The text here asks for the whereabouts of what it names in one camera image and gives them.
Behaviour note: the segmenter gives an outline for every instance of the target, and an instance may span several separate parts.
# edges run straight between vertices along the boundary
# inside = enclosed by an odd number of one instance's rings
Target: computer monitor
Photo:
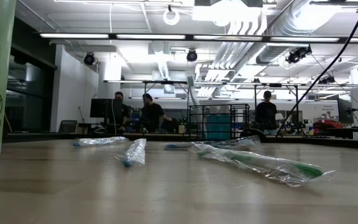
[[[352,124],[353,113],[350,112],[352,109],[352,102],[342,99],[337,99],[338,101],[338,112],[339,112],[339,122],[343,124]]]
[[[113,99],[92,99],[91,100],[91,118],[104,118],[104,124],[107,125],[107,118],[115,120],[121,118],[122,100]]]

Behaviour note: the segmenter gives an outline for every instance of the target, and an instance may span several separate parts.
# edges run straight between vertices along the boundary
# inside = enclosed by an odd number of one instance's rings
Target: clear plastic bag
[[[201,158],[214,159],[235,164],[242,169],[252,169],[270,180],[285,183],[291,187],[299,187],[321,179],[331,180],[335,171],[323,172],[321,167],[278,159],[247,151],[220,149],[207,144],[195,144],[190,151]]]
[[[117,156],[117,159],[122,161],[124,166],[131,167],[133,165],[145,164],[145,147],[146,139],[137,139],[128,150],[121,156]]]
[[[262,145],[258,136],[244,137],[227,141],[205,141],[205,142],[170,142],[163,144],[165,150],[188,149],[195,144],[207,144],[221,149],[231,149],[237,151],[248,151],[251,149],[261,149]]]
[[[103,146],[108,144],[119,144],[127,142],[128,138],[125,137],[111,137],[111,138],[83,138],[76,139],[73,142],[74,147],[84,147],[84,146]]]

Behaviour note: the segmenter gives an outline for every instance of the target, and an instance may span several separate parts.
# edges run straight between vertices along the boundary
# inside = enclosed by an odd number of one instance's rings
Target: black shirt
[[[270,102],[261,102],[257,106],[257,123],[263,124],[267,130],[276,129],[276,114],[276,105]]]
[[[151,124],[149,131],[153,131],[160,127],[160,117],[162,115],[164,115],[164,110],[162,110],[161,106],[156,103],[145,105],[142,108],[142,117],[147,118]]]
[[[129,110],[128,110],[128,106],[123,103],[122,107],[121,107],[120,116],[116,116],[116,124],[121,126],[122,122],[124,121],[124,117],[127,117],[127,118],[129,117]],[[114,124],[113,117],[110,118],[110,124]]]

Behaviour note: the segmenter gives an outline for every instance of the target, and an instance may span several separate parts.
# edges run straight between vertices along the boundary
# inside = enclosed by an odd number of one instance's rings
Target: person
[[[166,121],[172,121],[171,118],[165,115],[162,107],[153,102],[152,96],[146,93],[143,95],[144,107],[142,108],[142,117],[147,119],[148,125],[146,129],[149,132],[154,132],[160,126],[160,118]]]
[[[115,100],[123,100],[124,94],[122,92],[118,91],[114,94],[114,99]],[[117,118],[116,118],[116,124],[120,125],[120,127],[119,127],[120,130],[125,131],[125,124],[127,122],[128,117],[129,117],[128,106],[123,103],[122,108],[121,108],[121,115],[117,116]],[[110,123],[114,123],[114,118],[110,118]]]
[[[262,125],[262,129],[267,134],[275,134],[277,129],[276,114],[277,108],[270,99],[272,98],[271,91],[265,91],[264,101],[257,106],[257,123]]]

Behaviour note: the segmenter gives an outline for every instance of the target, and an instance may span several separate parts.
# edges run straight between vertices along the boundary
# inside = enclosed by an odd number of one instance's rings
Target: wooden table
[[[264,144],[261,154],[336,169],[331,182],[291,188],[187,151],[147,143],[147,164],[117,161],[128,144],[4,144],[0,224],[358,224],[358,150]]]

